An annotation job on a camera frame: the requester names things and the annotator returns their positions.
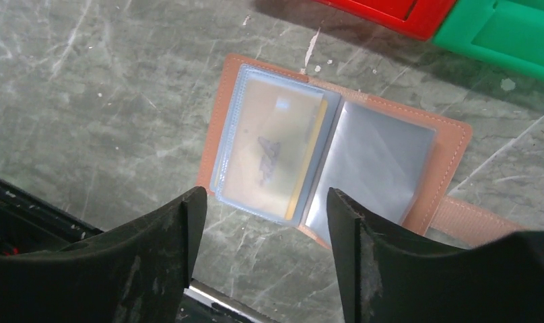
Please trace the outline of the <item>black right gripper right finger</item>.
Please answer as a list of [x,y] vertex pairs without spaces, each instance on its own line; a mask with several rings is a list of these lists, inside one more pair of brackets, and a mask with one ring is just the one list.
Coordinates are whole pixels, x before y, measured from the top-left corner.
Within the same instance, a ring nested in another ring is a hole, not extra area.
[[544,231],[461,249],[327,194],[346,322],[544,322]]

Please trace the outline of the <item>tan leather card holder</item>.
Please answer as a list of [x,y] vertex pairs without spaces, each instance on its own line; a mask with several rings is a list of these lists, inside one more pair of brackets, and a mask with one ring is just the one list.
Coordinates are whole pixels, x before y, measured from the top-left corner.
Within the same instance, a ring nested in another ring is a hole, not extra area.
[[368,104],[379,112],[404,117],[408,121],[422,122],[437,130],[436,146],[430,156],[430,168],[422,180],[422,192],[402,223],[404,228],[422,236],[432,227],[472,247],[524,230],[523,226],[491,211],[446,195],[446,189],[472,137],[472,128],[469,124],[234,53],[230,53],[224,61],[196,181],[198,186],[207,189],[208,194],[213,194],[209,180],[212,167],[216,164],[219,137],[224,129],[226,113],[232,101],[234,86],[240,78],[242,65],[257,67],[282,75],[289,80],[332,90],[345,99]]

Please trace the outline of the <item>gold card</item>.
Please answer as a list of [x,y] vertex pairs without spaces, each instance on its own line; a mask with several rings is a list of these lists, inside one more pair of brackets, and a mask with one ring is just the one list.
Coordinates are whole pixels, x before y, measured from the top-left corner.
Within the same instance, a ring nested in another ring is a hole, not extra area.
[[317,87],[251,75],[218,199],[276,221],[293,220],[312,142],[327,111],[325,94]]

